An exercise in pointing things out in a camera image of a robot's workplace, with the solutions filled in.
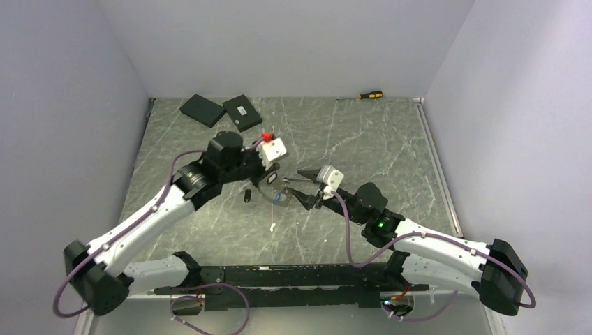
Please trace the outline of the key with black fob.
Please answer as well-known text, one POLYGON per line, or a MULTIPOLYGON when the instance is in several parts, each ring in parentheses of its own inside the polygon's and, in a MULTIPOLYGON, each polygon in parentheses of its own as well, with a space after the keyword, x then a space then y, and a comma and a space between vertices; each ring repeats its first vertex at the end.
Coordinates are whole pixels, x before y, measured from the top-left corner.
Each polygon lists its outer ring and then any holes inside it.
POLYGON ((246 189, 245 192, 244 192, 244 202, 245 203, 250 203, 251 196, 252 196, 252 190, 251 189, 246 189))

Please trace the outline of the metal keyring plate with rings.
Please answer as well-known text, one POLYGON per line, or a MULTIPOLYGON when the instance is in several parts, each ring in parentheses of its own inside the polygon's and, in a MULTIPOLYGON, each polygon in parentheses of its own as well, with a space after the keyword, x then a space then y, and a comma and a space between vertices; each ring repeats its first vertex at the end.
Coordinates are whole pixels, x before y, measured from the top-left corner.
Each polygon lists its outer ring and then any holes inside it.
POLYGON ((268 184, 262 181, 258 187, 253 189, 252 200, 263 204, 272 204, 274 206, 287 207, 292 198, 288 192, 290 182, 287 179, 276 179, 268 184))

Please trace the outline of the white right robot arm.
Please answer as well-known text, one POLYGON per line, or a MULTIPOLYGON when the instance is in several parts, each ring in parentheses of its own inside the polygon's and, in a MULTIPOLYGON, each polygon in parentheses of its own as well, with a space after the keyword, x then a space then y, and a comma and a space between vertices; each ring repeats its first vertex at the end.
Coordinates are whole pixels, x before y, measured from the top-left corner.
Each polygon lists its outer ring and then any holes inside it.
POLYGON ((428 285, 462 292, 508 316, 535 308, 535 295, 526 282, 528 270, 508 242, 470 241, 426 228, 389 210, 387 198, 374 183, 349 193, 341 187, 343 173, 331 165, 299 174, 317 191, 306 194, 286 186, 286 192, 307 210, 325 207, 344 218, 346 255, 353 267, 366 267, 390 253, 384 274, 394 290, 428 285))

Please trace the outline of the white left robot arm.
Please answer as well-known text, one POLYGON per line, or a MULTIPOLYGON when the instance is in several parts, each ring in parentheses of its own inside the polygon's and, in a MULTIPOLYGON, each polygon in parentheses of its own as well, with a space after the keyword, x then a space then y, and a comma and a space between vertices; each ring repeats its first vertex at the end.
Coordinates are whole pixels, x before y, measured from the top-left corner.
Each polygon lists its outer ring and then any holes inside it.
POLYGON ((263 133, 250 147, 240 134, 221 131, 198 158, 171 166, 160 191, 125 221, 87 243, 74 240, 64 249, 66 279, 52 303, 60 318, 85 311, 106 315, 129 296, 153 288, 177 287, 184 293, 200 284, 199 264, 185 252, 162 260, 134 263, 148 243, 221 194, 226 184, 257 186, 288 155, 281 138, 263 133))

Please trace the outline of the black box with label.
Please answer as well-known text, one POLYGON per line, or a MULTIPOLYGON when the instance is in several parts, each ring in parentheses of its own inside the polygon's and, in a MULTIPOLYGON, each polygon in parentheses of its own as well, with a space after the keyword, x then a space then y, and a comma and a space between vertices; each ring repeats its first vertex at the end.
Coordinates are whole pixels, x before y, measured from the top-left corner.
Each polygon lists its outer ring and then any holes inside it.
POLYGON ((262 117, 244 94, 223 102, 223 107, 240 133, 262 123, 262 117))

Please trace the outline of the black flat box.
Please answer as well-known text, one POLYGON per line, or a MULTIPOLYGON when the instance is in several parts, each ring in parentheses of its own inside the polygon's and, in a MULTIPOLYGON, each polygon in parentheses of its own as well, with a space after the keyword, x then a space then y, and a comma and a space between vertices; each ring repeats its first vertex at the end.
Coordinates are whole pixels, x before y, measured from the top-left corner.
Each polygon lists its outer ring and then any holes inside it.
POLYGON ((208 128, 213 128, 226 113, 222 105, 198 94, 193 94, 179 110, 182 114, 208 128))

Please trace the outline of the far black yellow screwdriver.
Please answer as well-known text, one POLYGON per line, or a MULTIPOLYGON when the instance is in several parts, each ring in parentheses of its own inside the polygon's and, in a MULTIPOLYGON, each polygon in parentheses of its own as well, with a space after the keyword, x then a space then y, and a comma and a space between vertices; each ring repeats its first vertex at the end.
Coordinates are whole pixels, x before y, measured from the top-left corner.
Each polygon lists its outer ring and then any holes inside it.
POLYGON ((383 92, 382 91, 370 91, 367 93, 363 93, 363 94, 359 94, 357 97, 347 97, 347 98, 337 98, 337 100, 342 101, 342 100, 352 100, 352 99, 358 99, 358 100, 374 100, 374 99, 379 99, 383 97, 383 92))

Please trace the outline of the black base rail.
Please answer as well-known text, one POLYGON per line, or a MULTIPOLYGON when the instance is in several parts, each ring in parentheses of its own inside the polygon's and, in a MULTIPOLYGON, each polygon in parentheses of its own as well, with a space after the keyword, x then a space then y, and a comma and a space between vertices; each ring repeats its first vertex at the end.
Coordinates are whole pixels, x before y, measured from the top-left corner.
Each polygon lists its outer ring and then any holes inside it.
POLYGON ((349 264, 206 266, 199 281, 180 288, 155 289, 158 296, 200 294, 206 311, 231 308, 278 308, 355 305, 375 308, 390 293, 405 289, 388 278, 384 263, 363 268, 349 264))

